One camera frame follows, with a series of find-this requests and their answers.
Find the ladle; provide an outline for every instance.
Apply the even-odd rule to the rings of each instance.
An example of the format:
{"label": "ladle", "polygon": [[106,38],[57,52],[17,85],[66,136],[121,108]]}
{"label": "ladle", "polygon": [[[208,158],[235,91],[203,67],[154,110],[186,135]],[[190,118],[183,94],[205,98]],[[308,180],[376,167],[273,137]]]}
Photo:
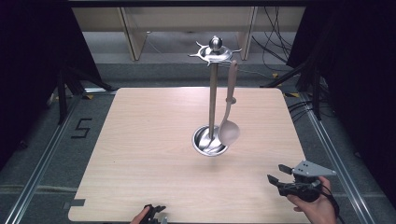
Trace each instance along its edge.
{"label": "ladle", "polygon": [[219,140],[224,146],[229,146],[239,137],[239,127],[234,122],[229,121],[231,105],[236,102],[233,98],[233,90],[235,89],[236,73],[238,71],[238,64],[233,60],[228,71],[228,89],[227,89],[227,107],[224,118],[219,126]]}

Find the hand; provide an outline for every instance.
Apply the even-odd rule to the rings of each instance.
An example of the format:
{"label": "hand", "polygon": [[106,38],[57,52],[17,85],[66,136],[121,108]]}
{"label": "hand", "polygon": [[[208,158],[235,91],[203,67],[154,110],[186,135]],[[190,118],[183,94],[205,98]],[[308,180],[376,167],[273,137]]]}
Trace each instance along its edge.
{"label": "hand", "polygon": [[[323,176],[320,176],[318,179],[320,180],[320,182],[324,187],[330,190],[330,181],[328,179],[326,179]],[[327,191],[326,188],[324,187],[322,187],[322,190],[325,193],[330,194],[330,192]],[[312,203],[305,202],[301,200],[299,197],[291,194],[289,194],[287,198],[291,203],[297,205],[297,207],[294,207],[294,211],[304,212],[306,217],[308,217],[311,223],[314,224],[336,223],[334,208],[332,207],[332,203],[329,201],[329,199],[326,198],[326,196],[320,194],[319,198]]]}
{"label": "hand", "polygon": [[135,216],[134,219],[132,219],[131,224],[139,224],[148,211],[149,206],[145,207],[137,216]]}

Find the metal utensil stand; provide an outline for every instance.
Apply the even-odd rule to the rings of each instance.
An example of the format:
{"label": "metal utensil stand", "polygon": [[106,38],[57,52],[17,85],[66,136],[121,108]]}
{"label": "metal utensil stand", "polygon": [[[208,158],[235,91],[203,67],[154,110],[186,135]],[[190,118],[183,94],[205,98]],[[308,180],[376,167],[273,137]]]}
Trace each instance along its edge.
{"label": "metal utensil stand", "polygon": [[204,46],[196,42],[200,48],[191,57],[199,57],[210,66],[210,102],[209,102],[209,125],[200,127],[192,136],[192,145],[205,156],[218,156],[224,153],[228,147],[224,146],[219,140],[219,126],[215,125],[216,112],[216,93],[218,87],[218,68],[219,63],[231,63],[234,52],[222,46],[222,39],[217,36],[209,41],[209,45]]}

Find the light wood table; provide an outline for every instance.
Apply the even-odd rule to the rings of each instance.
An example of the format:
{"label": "light wood table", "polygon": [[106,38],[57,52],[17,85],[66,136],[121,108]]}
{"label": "light wood table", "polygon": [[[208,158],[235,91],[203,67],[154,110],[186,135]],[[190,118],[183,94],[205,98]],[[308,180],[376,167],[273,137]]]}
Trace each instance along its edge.
{"label": "light wood table", "polygon": [[[195,151],[208,123],[209,88],[120,89],[108,112],[72,206],[73,221],[131,221],[148,203],[179,223],[308,223],[267,174],[304,159],[278,89],[236,88],[229,120],[241,135],[218,157]],[[225,111],[218,88],[216,124]]]}

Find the person's left hand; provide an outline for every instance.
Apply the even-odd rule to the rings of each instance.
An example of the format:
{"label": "person's left hand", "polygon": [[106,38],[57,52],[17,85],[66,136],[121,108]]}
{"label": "person's left hand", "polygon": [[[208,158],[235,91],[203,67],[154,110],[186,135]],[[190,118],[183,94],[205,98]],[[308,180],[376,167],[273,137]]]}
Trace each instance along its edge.
{"label": "person's left hand", "polygon": [[132,219],[131,224],[139,224],[148,211],[149,211],[149,206],[145,207],[139,214],[137,214],[137,216],[135,216],[134,219]]}

